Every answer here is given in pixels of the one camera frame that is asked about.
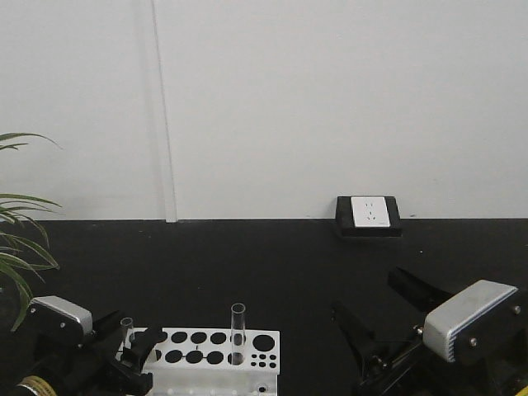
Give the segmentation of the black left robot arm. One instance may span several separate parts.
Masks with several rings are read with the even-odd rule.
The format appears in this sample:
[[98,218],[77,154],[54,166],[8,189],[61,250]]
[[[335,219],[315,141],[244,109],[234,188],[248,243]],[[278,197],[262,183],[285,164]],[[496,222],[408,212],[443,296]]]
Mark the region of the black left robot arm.
[[11,385],[6,395],[146,395],[153,374],[144,372],[151,351],[163,337],[155,325],[134,337],[130,346],[107,339],[121,330],[120,311],[87,328],[59,313],[31,308],[25,323],[36,334],[35,363]]

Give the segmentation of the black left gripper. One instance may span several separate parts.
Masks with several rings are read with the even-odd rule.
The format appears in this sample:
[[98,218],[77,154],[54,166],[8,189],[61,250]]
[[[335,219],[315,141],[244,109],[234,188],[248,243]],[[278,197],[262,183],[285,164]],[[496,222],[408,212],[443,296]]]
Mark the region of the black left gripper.
[[36,393],[38,395],[88,395],[103,390],[116,395],[145,395],[153,387],[153,374],[144,364],[156,345],[165,339],[161,328],[147,328],[123,344],[116,310],[98,318],[83,344],[65,346],[47,336],[36,341]]

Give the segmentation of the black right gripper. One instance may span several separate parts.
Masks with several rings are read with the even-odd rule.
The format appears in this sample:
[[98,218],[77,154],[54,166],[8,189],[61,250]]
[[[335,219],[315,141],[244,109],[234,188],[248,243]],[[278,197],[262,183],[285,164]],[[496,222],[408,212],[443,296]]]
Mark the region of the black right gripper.
[[[429,313],[453,294],[435,287],[409,271],[389,271],[388,285],[422,313]],[[432,352],[424,345],[422,326],[403,340],[381,341],[340,301],[331,304],[332,320],[341,330],[360,371],[358,395],[448,395],[449,387],[434,373]]]

